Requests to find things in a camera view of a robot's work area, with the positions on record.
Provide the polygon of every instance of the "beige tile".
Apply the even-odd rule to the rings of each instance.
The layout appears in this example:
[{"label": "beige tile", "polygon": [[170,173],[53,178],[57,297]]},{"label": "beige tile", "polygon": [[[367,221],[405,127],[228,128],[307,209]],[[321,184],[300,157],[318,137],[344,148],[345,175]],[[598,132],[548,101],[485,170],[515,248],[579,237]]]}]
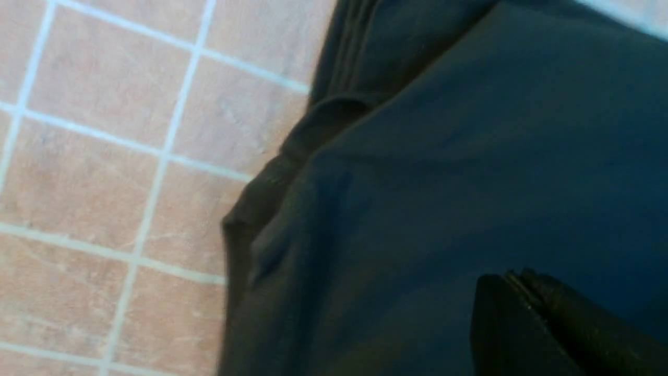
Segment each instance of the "beige tile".
[{"label": "beige tile", "polygon": [[7,136],[7,131],[9,130],[10,125],[11,115],[0,111],[0,153],[2,153],[2,150],[5,147],[5,137]]},{"label": "beige tile", "polygon": [[219,1],[208,45],[308,83],[335,3],[335,0]]},{"label": "beige tile", "polygon": [[0,242],[0,341],[101,357],[127,266],[12,236]]},{"label": "beige tile", "polygon": [[15,103],[23,83],[45,2],[0,1],[0,100]]},{"label": "beige tile", "polygon": [[115,360],[181,376],[213,375],[223,319],[223,286],[140,268]]},{"label": "beige tile", "polygon": [[244,186],[224,177],[170,165],[144,254],[187,269],[224,274],[220,221]]},{"label": "beige tile", "polygon": [[613,4],[623,11],[625,19],[634,21],[635,25],[640,26],[647,15],[651,0],[595,0],[595,2]]},{"label": "beige tile", "polygon": [[306,96],[202,59],[174,152],[256,173],[301,117]]},{"label": "beige tile", "polygon": [[157,158],[24,120],[0,220],[131,250]]},{"label": "beige tile", "polygon": [[29,106],[161,147],[189,55],[59,8]]},{"label": "beige tile", "polygon": [[653,24],[668,39],[668,0],[657,1]]},{"label": "beige tile", "polygon": [[83,0],[164,33],[194,41],[206,0]]}]

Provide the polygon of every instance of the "dark clothing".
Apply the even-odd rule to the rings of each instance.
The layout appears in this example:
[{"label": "dark clothing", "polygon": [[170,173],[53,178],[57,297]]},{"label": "dark clothing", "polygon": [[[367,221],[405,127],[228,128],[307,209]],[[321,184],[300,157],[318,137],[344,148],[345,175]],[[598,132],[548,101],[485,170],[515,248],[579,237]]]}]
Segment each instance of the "dark clothing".
[{"label": "dark clothing", "polygon": [[[665,374],[667,102],[668,45],[571,1],[340,1],[224,221],[220,375]],[[525,266],[600,308],[533,274],[476,297]]]}]

